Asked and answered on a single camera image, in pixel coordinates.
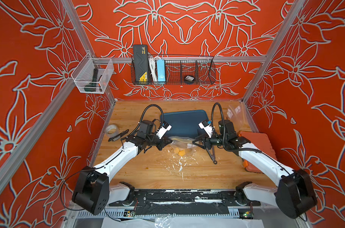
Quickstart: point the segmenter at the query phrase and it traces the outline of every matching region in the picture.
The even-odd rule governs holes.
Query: orange wall
[[[85,55],[55,2],[0,1],[0,167]]]
[[[133,44],[151,54],[265,55],[293,1],[73,0],[99,57],[131,57]],[[241,99],[259,63],[218,64],[213,85],[134,86],[127,64],[109,84],[122,100]]]
[[[314,227],[345,227],[345,1],[307,1],[248,107],[279,161],[310,173]]]
[[[0,167],[84,55],[60,1],[0,1]],[[74,88],[0,195],[0,227],[60,226],[60,185],[89,164],[109,107]]]

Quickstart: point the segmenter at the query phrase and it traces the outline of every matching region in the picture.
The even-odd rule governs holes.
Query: clear tape roll
[[[112,129],[115,129],[116,131],[110,134],[109,131],[112,130]],[[116,135],[119,134],[119,129],[118,129],[117,125],[111,124],[111,125],[107,126],[107,127],[104,129],[104,133],[105,133],[109,138],[112,138],[112,137],[114,137],[114,136],[116,136]],[[120,136],[118,136],[117,138],[113,139],[113,141],[116,141],[116,140],[119,139],[119,138],[120,138]]]

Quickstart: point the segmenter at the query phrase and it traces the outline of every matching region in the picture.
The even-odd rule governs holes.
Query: wire mesh shelf
[[[132,56],[131,78],[134,85],[211,85],[216,81],[216,66],[213,56],[181,56],[169,55],[161,57],[165,61],[165,82],[153,81],[150,67],[148,67],[148,81],[136,79],[135,61]],[[193,81],[186,80],[186,77],[193,77]]]

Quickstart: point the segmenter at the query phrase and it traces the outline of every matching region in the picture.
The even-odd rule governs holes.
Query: blue cutting board
[[[164,121],[171,125],[171,129],[167,131],[164,136],[189,137],[195,139],[199,135],[205,133],[204,129],[201,129],[198,125],[204,120],[208,120],[207,113],[204,110],[164,113]]]

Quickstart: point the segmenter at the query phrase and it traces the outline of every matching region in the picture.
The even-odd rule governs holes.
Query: black cable
[[[155,121],[157,121],[158,119],[154,119],[152,122],[155,122]],[[159,121],[160,122],[160,121]]]
[[[216,103],[213,105],[212,114],[211,114],[211,119],[210,119],[210,121],[211,121],[211,124],[212,124],[212,127],[213,127],[213,114],[214,114],[214,108],[216,107],[216,105],[218,105],[218,107],[219,107],[219,110],[220,110],[220,113],[221,113],[222,122],[223,122],[223,123],[222,123],[222,124],[223,124],[223,137],[222,137],[223,143],[222,143],[222,145],[223,145],[223,148],[224,148],[226,151],[229,151],[229,150],[226,148],[225,143],[224,143],[224,139],[225,139],[225,137],[226,137],[226,124],[225,124],[225,122],[224,122],[224,116],[223,116],[223,111],[222,111],[221,104],[218,103],[218,102],[216,102]]]
[[[301,220],[303,220],[304,222],[307,222],[307,221],[308,221],[307,212],[305,212],[304,214],[306,215],[306,219],[305,219],[305,220],[304,220],[300,215],[299,215],[299,218],[300,218]]]
[[[117,222],[121,222],[121,221],[116,220],[115,218],[112,218],[111,216],[109,216],[108,213],[106,212],[106,208],[104,208],[104,212],[106,213],[106,215],[107,215],[110,219],[113,219],[114,221],[117,221]]]
[[[147,106],[145,108],[145,110],[143,111],[142,115],[141,115],[141,118],[140,118],[140,121],[138,122],[138,125],[136,126],[136,128],[129,134],[127,135],[126,137],[124,137],[124,139],[130,137],[131,135],[134,135],[137,131],[137,129],[140,127],[141,125],[141,122],[143,121],[143,116],[145,115],[146,111],[150,108],[150,107],[157,107],[160,112],[161,112],[161,122],[160,122],[160,126],[159,126],[159,129],[162,127],[162,123],[164,122],[164,112],[162,111],[162,109],[160,108],[160,106],[156,105],[156,104],[150,104],[149,106]]]
[[[64,206],[64,208],[65,209],[68,209],[68,210],[70,210],[70,211],[83,211],[84,209],[71,209],[71,208],[68,208],[68,207],[66,207],[65,206],[65,203],[62,201],[62,198],[61,198],[61,191],[62,191],[62,187],[64,186],[64,184],[65,184],[65,182],[67,181],[67,180],[69,180],[70,179],[70,177],[72,177],[72,176],[74,176],[75,174],[78,174],[78,173],[80,173],[80,172],[82,172],[82,171],[93,171],[93,170],[97,170],[97,169],[101,169],[101,168],[103,168],[104,166],[102,166],[102,167],[99,167],[99,168],[96,168],[96,169],[84,169],[84,170],[81,170],[81,171],[78,171],[78,172],[76,172],[76,173],[74,173],[73,175],[71,175],[71,176],[69,176],[68,178],[66,178],[65,180],[64,180],[64,182],[61,184],[61,186],[60,186],[60,201],[61,201],[61,204]]]

